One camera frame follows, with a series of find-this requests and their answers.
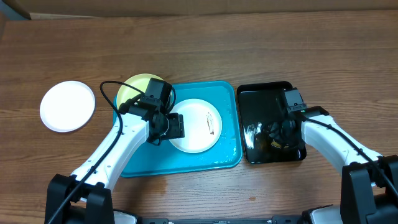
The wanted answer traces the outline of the green yellow sponge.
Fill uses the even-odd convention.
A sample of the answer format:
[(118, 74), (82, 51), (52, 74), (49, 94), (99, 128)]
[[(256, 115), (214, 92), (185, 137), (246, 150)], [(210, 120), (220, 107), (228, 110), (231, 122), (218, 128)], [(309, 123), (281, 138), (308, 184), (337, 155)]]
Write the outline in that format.
[(281, 143), (279, 143), (277, 141), (272, 141), (271, 142), (271, 146), (276, 148), (276, 149), (285, 149), (287, 147), (286, 144), (281, 144)]

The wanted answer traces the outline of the white plate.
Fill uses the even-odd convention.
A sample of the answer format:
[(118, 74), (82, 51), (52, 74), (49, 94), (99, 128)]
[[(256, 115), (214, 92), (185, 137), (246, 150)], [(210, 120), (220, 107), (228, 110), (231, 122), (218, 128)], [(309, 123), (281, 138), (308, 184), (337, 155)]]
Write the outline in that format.
[(183, 116), (183, 138), (171, 139), (173, 146), (183, 152), (200, 153), (213, 147), (222, 131), (222, 120), (218, 110), (201, 99), (188, 99), (177, 103), (173, 113)]
[(51, 87), (40, 103), (40, 118), (52, 131), (68, 133), (82, 128), (95, 111), (95, 95), (78, 81), (65, 81)]

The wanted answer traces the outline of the yellow-green plate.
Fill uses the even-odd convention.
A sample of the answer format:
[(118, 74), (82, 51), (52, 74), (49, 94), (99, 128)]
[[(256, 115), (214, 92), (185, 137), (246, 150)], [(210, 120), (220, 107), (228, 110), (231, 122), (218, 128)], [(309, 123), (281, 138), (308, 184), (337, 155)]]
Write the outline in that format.
[(118, 110), (126, 110), (133, 99), (137, 102), (159, 105), (162, 110), (171, 110), (175, 99), (173, 87), (157, 75), (142, 73), (128, 78), (121, 85), (116, 95), (116, 107)]

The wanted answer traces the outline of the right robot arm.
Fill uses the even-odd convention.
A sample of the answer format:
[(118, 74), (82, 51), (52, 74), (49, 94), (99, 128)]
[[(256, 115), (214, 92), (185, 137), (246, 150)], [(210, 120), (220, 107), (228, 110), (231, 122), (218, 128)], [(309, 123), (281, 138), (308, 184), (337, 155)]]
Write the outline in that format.
[(285, 118), (265, 127), (270, 147), (314, 147), (340, 173), (339, 205), (304, 211), (298, 223), (397, 223), (397, 156), (382, 156), (355, 140), (320, 106), (309, 108), (298, 89), (282, 90)]

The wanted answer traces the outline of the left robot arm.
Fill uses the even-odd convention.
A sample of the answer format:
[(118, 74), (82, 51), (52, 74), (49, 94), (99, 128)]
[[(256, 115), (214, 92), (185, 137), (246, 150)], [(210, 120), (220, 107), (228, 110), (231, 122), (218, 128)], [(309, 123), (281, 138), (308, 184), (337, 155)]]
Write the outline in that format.
[(112, 105), (116, 122), (95, 152), (69, 176), (50, 181), (45, 222), (137, 224), (135, 215), (114, 209), (112, 191), (142, 144), (184, 137), (183, 116), (171, 112), (175, 100), (171, 84), (151, 78), (145, 91)]

